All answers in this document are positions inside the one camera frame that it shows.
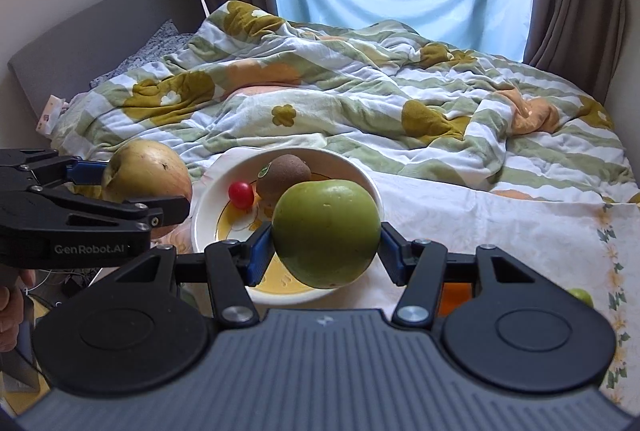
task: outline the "cherry tomato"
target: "cherry tomato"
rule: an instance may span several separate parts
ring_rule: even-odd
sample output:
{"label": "cherry tomato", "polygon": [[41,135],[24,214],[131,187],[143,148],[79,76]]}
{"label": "cherry tomato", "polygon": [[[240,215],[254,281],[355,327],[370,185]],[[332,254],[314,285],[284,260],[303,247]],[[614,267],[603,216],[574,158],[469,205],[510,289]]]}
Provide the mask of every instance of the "cherry tomato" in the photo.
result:
{"label": "cherry tomato", "polygon": [[238,209],[248,209],[254,205],[254,188],[247,182],[233,182],[229,186],[229,200]]}

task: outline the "green apple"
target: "green apple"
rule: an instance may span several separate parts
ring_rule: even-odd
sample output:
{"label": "green apple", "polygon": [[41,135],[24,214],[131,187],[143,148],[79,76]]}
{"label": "green apple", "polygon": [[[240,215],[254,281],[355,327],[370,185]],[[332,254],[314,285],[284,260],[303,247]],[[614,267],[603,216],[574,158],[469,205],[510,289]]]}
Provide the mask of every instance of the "green apple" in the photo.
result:
{"label": "green apple", "polygon": [[281,262],[313,288],[356,280],[371,264],[380,242],[376,203],[348,180],[291,186],[276,204],[271,223]]}
{"label": "green apple", "polygon": [[593,299],[591,299],[591,294],[589,294],[586,290],[581,288],[570,288],[567,292],[593,308]]}

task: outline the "bed sheet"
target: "bed sheet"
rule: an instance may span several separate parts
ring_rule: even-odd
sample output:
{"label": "bed sheet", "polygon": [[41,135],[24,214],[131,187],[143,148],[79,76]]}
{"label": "bed sheet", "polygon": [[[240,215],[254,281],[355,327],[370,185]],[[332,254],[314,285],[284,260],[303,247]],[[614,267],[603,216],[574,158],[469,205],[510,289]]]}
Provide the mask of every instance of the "bed sheet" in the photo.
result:
{"label": "bed sheet", "polygon": [[603,107],[532,67],[419,36],[295,24],[228,2],[187,45],[72,101],[53,148],[159,140],[194,180],[229,148],[315,146],[369,170],[549,201],[635,201]]}

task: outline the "bed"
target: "bed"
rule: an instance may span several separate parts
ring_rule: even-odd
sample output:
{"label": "bed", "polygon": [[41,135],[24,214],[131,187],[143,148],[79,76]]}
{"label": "bed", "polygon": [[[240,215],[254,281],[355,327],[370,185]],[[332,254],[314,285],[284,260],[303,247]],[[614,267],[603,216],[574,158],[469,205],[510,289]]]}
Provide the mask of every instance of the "bed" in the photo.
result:
{"label": "bed", "polygon": [[[168,20],[193,35],[90,88]],[[410,236],[428,229],[469,252],[493,235],[556,283],[590,290],[619,337],[603,390],[640,411],[640,363],[626,353],[640,333],[640,190],[608,113],[570,82],[394,20],[295,24],[241,2],[205,19],[200,0],[105,0],[10,66],[37,115],[51,94],[69,101],[51,134],[61,153],[108,160],[131,138],[158,140],[202,185],[237,148],[326,148],[376,177]],[[187,250],[186,236],[167,241]],[[363,280],[369,292],[379,272]]]}

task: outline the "metal screw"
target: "metal screw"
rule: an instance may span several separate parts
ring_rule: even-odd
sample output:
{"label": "metal screw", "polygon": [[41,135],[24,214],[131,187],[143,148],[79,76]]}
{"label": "metal screw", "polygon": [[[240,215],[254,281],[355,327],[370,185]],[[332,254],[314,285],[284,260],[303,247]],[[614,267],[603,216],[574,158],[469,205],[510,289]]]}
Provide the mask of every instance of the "metal screw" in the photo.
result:
{"label": "metal screw", "polygon": [[222,311],[222,316],[231,323],[244,323],[254,316],[254,312],[246,306],[228,306]]}
{"label": "metal screw", "polygon": [[429,311],[421,306],[408,305],[398,310],[398,317],[407,323],[419,323],[429,317]]}

